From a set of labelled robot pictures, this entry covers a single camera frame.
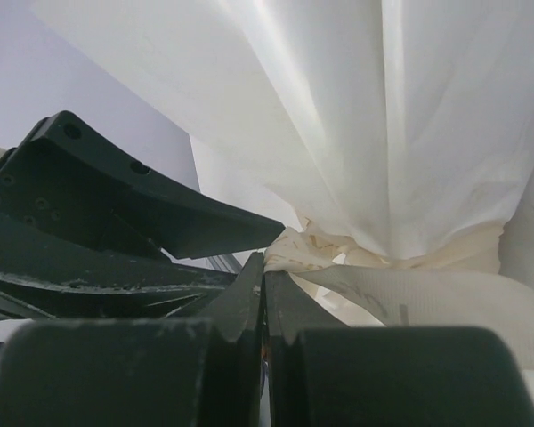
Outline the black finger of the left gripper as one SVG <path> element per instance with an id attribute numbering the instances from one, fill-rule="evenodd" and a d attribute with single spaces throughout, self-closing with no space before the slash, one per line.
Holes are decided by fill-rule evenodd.
<path id="1" fill-rule="evenodd" d="M 0 157 L 0 212 L 88 249 L 149 259 L 265 248 L 284 229 L 149 168 L 70 111 L 40 120 Z"/>
<path id="2" fill-rule="evenodd" d="M 234 279 L 86 249 L 0 213 L 0 320 L 192 316 Z"/>

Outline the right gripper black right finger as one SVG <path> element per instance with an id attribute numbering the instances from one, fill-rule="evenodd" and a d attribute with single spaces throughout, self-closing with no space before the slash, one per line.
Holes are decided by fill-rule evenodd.
<path id="1" fill-rule="evenodd" d="M 275 426 L 534 426 L 513 356 L 478 327 L 349 327 L 264 278 Z"/>

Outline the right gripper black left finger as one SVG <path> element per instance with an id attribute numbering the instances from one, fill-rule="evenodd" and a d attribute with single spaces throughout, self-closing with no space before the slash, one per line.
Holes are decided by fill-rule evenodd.
<path id="1" fill-rule="evenodd" d="M 263 256 L 197 316 L 54 320 L 0 351 L 0 426 L 256 426 Z"/>

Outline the cream printed ribbon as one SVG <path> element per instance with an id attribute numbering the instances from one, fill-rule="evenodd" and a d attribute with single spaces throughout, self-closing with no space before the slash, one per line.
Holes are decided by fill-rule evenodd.
<path id="1" fill-rule="evenodd" d="M 386 326 L 478 326 L 496 333 L 534 370 L 534 291 L 498 274 L 499 223 L 431 254 L 388 260 L 309 222 L 287 228 L 265 252 L 268 272 L 286 271 L 359 305 Z"/>

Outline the translucent white wrapping paper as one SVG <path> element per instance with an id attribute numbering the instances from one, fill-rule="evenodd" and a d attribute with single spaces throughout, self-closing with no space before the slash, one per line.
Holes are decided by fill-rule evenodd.
<path id="1" fill-rule="evenodd" d="M 37 1 L 35 15 L 329 234 L 393 259 L 508 222 L 534 1 Z"/>

